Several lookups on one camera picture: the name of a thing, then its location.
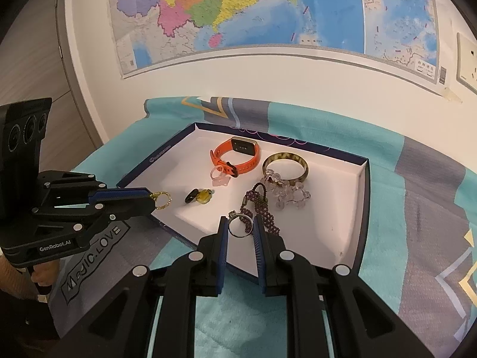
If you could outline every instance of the electrical outlet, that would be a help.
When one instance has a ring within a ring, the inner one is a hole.
[[[477,44],[457,33],[457,80],[477,94]]]

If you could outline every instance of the pink ring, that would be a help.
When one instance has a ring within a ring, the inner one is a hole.
[[[214,171],[217,170],[218,172],[220,172],[220,175],[217,176],[217,177],[213,177],[212,174],[214,173]],[[211,172],[210,172],[210,178],[212,180],[215,180],[215,179],[219,179],[221,177],[223,177],[223,174],[224,174],[224,166],[215,166],[214,168],[212,168]]]

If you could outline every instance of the watch strap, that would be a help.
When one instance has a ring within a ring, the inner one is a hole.
[[[220,144],[215,151],[210,151],[210,158],[214,166],[223,166],[223,172],[231,175],[232,177],[236,178],[238,175],[245,174],[251,170],[253,170],[260,161],[260,147],[257,143],[254,144],[255,146],[255,156],[253,156],[249,161],[246,161],[242,164],[232,165],[229,162],[225,162],[221,160],[221,156],[226,152],[233,150],[232,147],[232,139],[229,139],[222,144]]]

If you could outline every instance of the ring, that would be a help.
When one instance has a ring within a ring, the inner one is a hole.
[[[169,194],[168,192],[165,192],[165,191],[154,192],[154,193],[151,195],[151,198],[154,199],[155,202],[157,202],[157,199],[158,199],[161,195],[166,195],[166,196],[169,198],[169,200],[168,200],[168,202],[167,202],[165,205],[156,206],[156,210],[165,209],[165,208],[166,208],[168,205],[170,205],[171,202],[172,202],[171,194]]]
[[[252,223],[252,230],[250,230],[250,233],[247,233],[245,235],[235,235],[234,233],[232,233],[230,231],[230,223],[235,219],[235,218],[247,218],[251,223]],[[245,214],[237,214],[235,211],[230,211],[230,213],[228,213],[228,232],[230,234],[232,234],[235,238],[245,238],[247,236],[249,236],[252,231],[253,231],[253,219],[251,219],[248,215],[245,215]]]
[[[214,174],[214,171],[220,172],[220,175],[216,176],[216,177],[213,177],[212,175]],[[212,180],[219,179],[220,177],[222,177],[222,174],[224,174],[224,166],[218,165],[218,166],[215,166],[214,168],[212,168],[212,170],[210,172],[210,178]]]
[[[273,154],[273,155],[269,156],[268,158],[266,158],[265,161],[263,162],[263,166],[262,166],[262,171],[263,171],[263,176],[264,177],[267,176],[267,167],[270,165],[270,163],[272,163],[276,160],[293,160],[293,161],[296,161],[305,170],[305,172],[303,172],[303,174],[296,179],[282,179],[282,180],[288,180],[288,182],[290,183],[290,186],[294,186],[298,182],[303,183],[305,181],[306,177],[308,176],[308,163],[301,156],[298,156],[297,154],[290,153],[290,152],[280,152],[280,153]],[[281,184],[279,184],[278,182],[276,182],[272,179],[270,179],[270,182],[275,183],[276,185],[281,187]]]

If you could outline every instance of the human hand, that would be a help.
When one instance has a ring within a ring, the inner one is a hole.
[[[60,260],[48,261],[33,267],[32,281],[40,287],[52,286],[60,272]]]

